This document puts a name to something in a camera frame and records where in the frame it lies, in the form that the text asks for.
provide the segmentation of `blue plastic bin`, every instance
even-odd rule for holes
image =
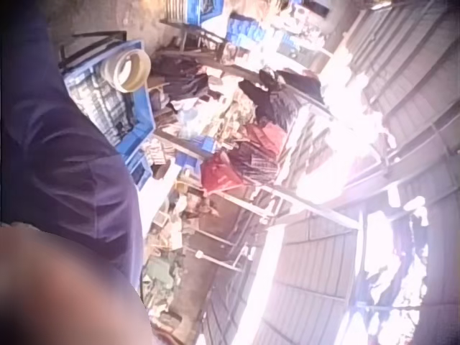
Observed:
[[[137,189],[141,190],[147,180],[153,176],[152,169],[147,162],[143,151],[137,151],[134,156],[126,164],[129,172],[134,180]]]
[[[85,95],[84,98],[88,97],[88,100],[91,100],[93,99],[92,97],[94,97],[94,92],[91,91],[94,90],[100,91],[101,94],[107,94],[107,99],[99,101],[98,103],[99,106],[103,104],[102,110],[104,118],[101,121],[104,121],[104,125],[107,123],[106,127],[101,128],[101,123],[94,119],[95,116],[101,115],[102,111],[99,111],[99,108],[91,112],[91,114],[88,114],[90,111],[85,111],[83,109],[82,111],[90,117],[90,119],[95,122],[95,125],[106,135],[107,139],[115,146],[117,151],[120,152],[125,162],[129,162],[133,158],[141,143],[155,129],[149,94],[146,87],[142,87],[133,93],[120,93],[113,88],[110,89],[106,84],[100,81],[102,79],[100,76],[100,67],[105,59],[119,54],[124,50],[131,49],[144,49],[144,45],[140,40],[120,42],[118,45],[78,64],[70,72],[64,75],[64,82],[69,94],[74,100],[77,94]],[[94,89],[90,89],[90,92],[86,90],[86,93],[79,93],[78,88],[82,87],[80,85],[82,85],[83,82],[86,82],[88,85],[91,85],[91,83],[95,84]],[[129,115],[134,119],[133,123],[123,119],[129,131],[126,130],[127,132],[124,132],[125,129],[114,129],[114,126],[110,129],[110,117],[115,116],[115,114],[117,116],[122,116],[124,112],[126,113],[126,118],[129,112]],[[114,137],[114,132],[117,132],[119,136]]]
[[[196,137],[191,140],[196,146],[207,152],[214,152],[216,150],[216,143],[212,137]],[[183,152],[178,152],[175,156],[175,164],[192,170],[196,177],[201,176],[201,161],[196,158],[190,157]]]

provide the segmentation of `shopper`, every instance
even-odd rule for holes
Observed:
[[[82,244],[137,288],[142,230],[132,177],[69,97],[35,2],[2,5],[1,220]]]

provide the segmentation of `blue box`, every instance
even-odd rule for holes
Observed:
[[[126,164],[137,189],[141,190],[147,180],[153,176],[152,169],[147,162],[143,151],[137,151],[132,159]]]
[[[214,152],[216,150],[216,143],[212,137],[196,137],[193,138],[191,142],[196,147],[200,147],[202,150],[207,152]],[[183,152],[179,152],[175,156],[175,164],[181,167],[189,168],[197,177],[201,176],[201,161],[196,158],[192,158]]]
[[[110,47],[72,68],[71,71],[64,75],[64,82],[68,88],[69,94],[72,95],[71,90],[77,88],[78,83],[80,83],[81,80],[95,77],[101,78],[99,75],[99,69],[104,60],[125,50],[132,49],[144,49],[144,44],[140,40],[120,42],[116,46]],[[109,138],[108,134],[104,133],[103,130],[101,131],[115,146],[116,150],[121,154],[124,161],[128,162],[133,158],[141,143],[155,129],[152,107],[150,106],[150,98],[145,86],[141,87],[139,90],[133,93],[123,93],[122,96],[116,94],[118,91],[115,91],[114,89],[111,92],[113,93],[111,94],[112,97],[114,95],[116,97],[126,97],[129,104],[132,104],[132,109],[129,111],[132,112],[135,123],[132,125],[132,127],[130,127],[129,132],[123,133],[122,138],[117,141],[114,141],[112,137]]]

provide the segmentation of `ground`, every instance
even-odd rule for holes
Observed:
[[[177,34],[160,23],[164,0],[43,0],[43,7],[55,44],[73,33],[126,30],[151,54]]]

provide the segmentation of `red bag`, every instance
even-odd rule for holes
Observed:
[[[267,123],[264,128],[255,124],[248,124],[246,125],[246,131],[251,142],[260,146],[275,159],[278,158],[287,136],[281,127],[272,122]]]
[[[231,166],[225,152],[216,152],[201,164],[201,185],[207,194],[243,185],[242,178]]]

